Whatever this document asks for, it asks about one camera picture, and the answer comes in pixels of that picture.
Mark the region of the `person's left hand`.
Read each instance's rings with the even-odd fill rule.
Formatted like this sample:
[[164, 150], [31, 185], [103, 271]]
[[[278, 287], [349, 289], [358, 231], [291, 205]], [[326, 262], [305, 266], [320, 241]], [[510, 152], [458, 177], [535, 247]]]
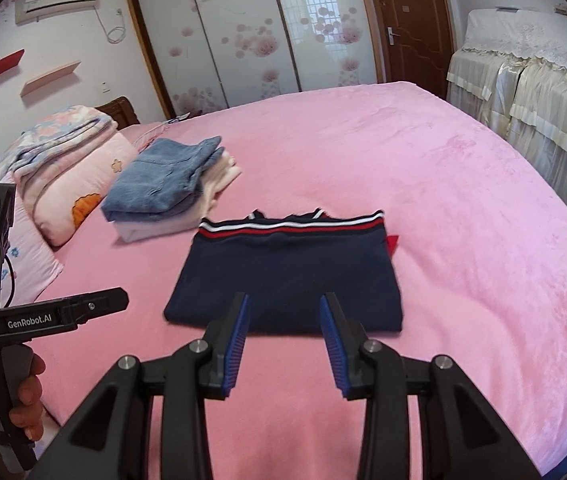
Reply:
[[45, 370], [43, 359], [34, 354], [30, 374], [18, 387], [18, 402], [9, 413], [14, 426], [23, 430], [26, 437], [34, 442], [41, 440], [44, 434], [43, 387], [38, 376]]

